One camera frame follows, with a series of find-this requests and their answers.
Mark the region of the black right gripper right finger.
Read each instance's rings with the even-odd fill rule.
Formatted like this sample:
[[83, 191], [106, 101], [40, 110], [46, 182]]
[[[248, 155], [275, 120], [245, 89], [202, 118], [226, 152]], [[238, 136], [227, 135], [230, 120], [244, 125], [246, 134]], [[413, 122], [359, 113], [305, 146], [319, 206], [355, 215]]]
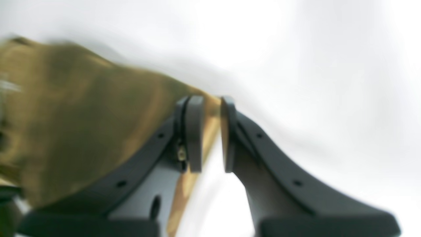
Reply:
[[224, 168], [244, 185], [257, 237], [398, 237], [395, 217], [293, 162], [230, 96], [220, 107]]

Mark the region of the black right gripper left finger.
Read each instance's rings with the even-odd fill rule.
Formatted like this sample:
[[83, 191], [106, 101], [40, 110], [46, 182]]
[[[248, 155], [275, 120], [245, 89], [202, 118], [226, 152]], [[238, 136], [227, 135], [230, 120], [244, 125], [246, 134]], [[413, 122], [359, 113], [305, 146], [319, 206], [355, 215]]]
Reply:
[[203, 166], [203, 96], [186, 96], [125, 163], [80, 192], [30, 211], [28, 237], [165, 237], [179, 177]]

